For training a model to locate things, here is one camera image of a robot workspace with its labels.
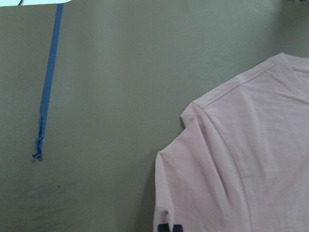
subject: pink fabric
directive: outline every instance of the pink fabric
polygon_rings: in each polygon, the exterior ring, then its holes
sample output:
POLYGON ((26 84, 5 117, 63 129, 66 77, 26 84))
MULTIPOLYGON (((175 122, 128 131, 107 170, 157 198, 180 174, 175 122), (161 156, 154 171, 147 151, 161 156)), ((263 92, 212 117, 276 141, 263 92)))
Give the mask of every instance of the pink fabric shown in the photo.
POLYGON ((309 231, 309 59, 273 56, 181 117, 155 162, 154 232, 309 231))

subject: shirt sleeve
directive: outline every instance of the shirt sleeve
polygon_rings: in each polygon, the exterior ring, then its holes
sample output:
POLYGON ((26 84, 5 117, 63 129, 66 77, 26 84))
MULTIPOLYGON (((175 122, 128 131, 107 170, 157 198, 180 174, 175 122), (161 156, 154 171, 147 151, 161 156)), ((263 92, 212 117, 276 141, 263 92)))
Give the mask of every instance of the shirt sleeve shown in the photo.
POLYGON ((171 232, 175 224, 184 232, 250 231, 235 165, 224 160, 227 149, 216 143, 217 135, 210 138, 215 127, 194 104, 182 118, 185 130, 155 161, 154 232, 160 224, 168 224, 171 232))

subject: shirt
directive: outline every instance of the shirt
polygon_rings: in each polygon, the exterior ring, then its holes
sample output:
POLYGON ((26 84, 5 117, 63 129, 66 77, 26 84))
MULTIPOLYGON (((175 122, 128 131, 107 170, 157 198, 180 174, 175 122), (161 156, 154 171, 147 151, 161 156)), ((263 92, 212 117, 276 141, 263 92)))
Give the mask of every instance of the shirt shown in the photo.
POLYGON ((154 232, 309 231, 309 59, 270 57, 181 118, 155 161, 154 232))

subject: black object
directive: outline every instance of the black object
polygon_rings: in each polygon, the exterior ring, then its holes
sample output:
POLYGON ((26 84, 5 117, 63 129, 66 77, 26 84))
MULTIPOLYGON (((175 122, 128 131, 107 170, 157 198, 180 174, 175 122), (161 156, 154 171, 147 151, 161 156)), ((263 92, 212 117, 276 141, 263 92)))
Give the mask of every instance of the black object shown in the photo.
MULTIPOLYGON (((158 225, 158 232, 170 232, 169 225, 167 223, 158 225)), ((174 225, 172 232, 183 232, 183 226, 174 225)))

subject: blue tape strip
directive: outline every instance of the blue tape strip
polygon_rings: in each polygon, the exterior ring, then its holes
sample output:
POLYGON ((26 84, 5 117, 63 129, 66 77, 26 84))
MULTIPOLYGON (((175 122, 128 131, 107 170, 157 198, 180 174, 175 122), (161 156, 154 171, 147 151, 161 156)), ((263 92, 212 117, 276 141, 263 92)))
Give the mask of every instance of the blue tape strip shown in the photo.
POLYGON ((38 130, 37 139, 34 143, 36 154, 32 156, 34 159, 37 159, 42 156, 43 138, 45 134, 49 98, 50 98, 50 93, 52 89, 54 69, 55 69, 55 63, 56 63, 56 54, 57 54, 57 46, 58 46, 62 11, 63 11, 63 3, 58 4, 57 10, 56 10, 54 31, 53 31, 53 37, 52 37, 52 42, 50 46, 48 65, 47 65, 46 77, 45 77, 44 88, 43 88, 42 99, 41 99, 41 106, 40 106, 39 130, 38 130))

